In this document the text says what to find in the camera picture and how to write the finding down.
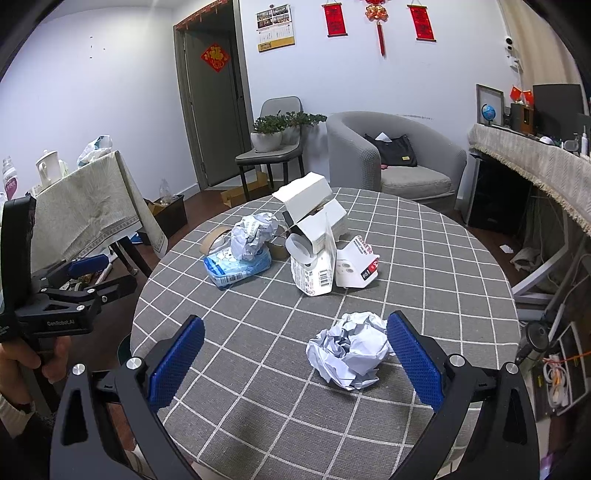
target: electrical cable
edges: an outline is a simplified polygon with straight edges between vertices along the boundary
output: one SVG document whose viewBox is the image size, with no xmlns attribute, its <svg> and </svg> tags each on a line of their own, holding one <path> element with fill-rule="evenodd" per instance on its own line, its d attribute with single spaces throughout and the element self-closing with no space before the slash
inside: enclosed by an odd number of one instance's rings
<svg viewBox="0 0 591 480">
<path fill-rule="evenodd" d="M 577 358 L 583 358 L 584 356 L 589 356 L 589 355 L 591 355 L 591 350 L 589 352 L 580 353 L 578 355 L 570 356 L 568 358 L 565 358 L 564 360 L 552 360 L 551 358 L 544 358 L 543 360 L 547 364 L 565 364 L 566 362 L 570 362 L 571 360 L 575 360 Z"/>
<path fill-rule="evenodd" d="M 564 367 L 557 363 L 544 364 L 544 379 L 550 386 L 548 388 L 548 403 L 552 408 L 563 406 L 569 393 L 569 378 Z"/>
</svg>

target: white flower pot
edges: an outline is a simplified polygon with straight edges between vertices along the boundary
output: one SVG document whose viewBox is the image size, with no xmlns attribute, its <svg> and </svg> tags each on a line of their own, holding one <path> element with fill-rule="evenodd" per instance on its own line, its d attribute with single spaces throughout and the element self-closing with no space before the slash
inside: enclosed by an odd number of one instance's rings
<svg viewBox="0 0 591 480">
<path fill-rule="evenodd" d="M 259 153 L 279 150 L 281 146 L 282 132 L 274 134 L 251 133 L 252 146 Z"/>
<path fill-rule="evenodd" d="M 281 140 L 281 145 L 295 145 L 298 141 L 299 136 L 299 127 L 287 127 L 285 130 L 283 130 L 283 138 Z"/>
</svg>

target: beige tablecloth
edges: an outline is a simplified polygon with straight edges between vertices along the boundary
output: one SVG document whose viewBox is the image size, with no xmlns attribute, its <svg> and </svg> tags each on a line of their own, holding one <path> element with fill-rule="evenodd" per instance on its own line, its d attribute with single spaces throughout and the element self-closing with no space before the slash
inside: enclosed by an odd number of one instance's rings
<svg viewBox="0 0 591 480">
<path fill-rule="evenodd" d="M 591 162 L 511 131 L 476 124 L 470 147 L 497 159 L 548 193 L 591 235 Z"/>
<path fill-rule="evenodd" d="M 142 226 L 154 252 L 162 258 L 168 240 L 148 210 L 121 153 L 113 152 L 37 196 L 31 269 L 98 252 Z"/>
</svg>

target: red label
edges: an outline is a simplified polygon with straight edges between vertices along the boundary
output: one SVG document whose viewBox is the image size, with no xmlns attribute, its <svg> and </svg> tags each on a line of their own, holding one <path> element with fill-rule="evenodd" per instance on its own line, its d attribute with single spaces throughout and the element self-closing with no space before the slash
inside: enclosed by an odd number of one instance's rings
<svg viewBox="0 0 591 480">
<path fill-rule="evenodd" d="M 378 260 L 375 260 L 370 263 L 370 265 L 361 272 L 361 278 L 367 280 L 372 273 L 374 273 L 378 269 Z"/>
</svg>

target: white bottle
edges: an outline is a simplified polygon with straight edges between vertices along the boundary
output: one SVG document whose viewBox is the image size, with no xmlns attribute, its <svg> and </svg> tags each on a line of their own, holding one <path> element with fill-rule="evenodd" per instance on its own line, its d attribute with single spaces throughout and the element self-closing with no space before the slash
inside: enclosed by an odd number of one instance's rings
<svg viewBox="0 0 591 480">
<path fill-rule="evenodd" d="M 587 138 L 587 125 L 583 126 L 583 138 L 581 138 L 581 155 L 589 155 L 589 139 Z"/>
<path fill-rule="evenodd" d="M 2 160 L 2 180 L 6 197 L 8 200 L 12 200 L 17 192 L 17 169 L 12 165 L 10 156 Z"/>
</svg>

